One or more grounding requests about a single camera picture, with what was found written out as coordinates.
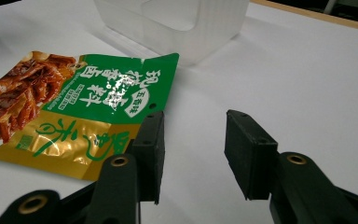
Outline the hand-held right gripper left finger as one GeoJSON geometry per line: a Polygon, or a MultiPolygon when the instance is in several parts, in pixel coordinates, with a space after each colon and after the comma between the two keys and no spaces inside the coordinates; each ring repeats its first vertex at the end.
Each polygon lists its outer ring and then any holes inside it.
{"type": "Polygon", "coordinates": [[[106,159],[87,224],[141,224],[141,203],[159,203],[165,159],[164,113],[147,115],[124,154],[106,159]]]}

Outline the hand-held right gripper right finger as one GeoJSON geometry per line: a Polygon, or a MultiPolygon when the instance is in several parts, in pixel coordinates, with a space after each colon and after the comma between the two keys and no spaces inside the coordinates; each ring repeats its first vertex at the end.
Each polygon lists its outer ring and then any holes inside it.
{"type": "Polygon", "coordinates": [[[358,224],[358,210],[309,157],[278,151],[249,115],[227,112],[224,153],[247,200],[268,200],[275,224],[358,224]]]}

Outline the green and gold snack packet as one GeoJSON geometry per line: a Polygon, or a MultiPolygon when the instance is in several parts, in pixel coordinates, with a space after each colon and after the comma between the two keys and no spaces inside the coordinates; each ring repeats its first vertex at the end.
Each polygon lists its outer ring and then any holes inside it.
{"type": "Polygon", "coordinates": [[[96,179],[164,109],[178,61],[29,52],[0,77],[0,161],[96,179]]]}

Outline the translucent white plastic container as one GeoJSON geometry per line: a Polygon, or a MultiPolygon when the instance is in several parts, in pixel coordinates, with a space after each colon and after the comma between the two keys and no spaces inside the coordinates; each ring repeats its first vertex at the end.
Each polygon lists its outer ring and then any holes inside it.
{"type": "Polygon", "coordinates": [[[250,0],[94,0],[104,24],[163,55],[191,65],[237,35],[250,0]]]}

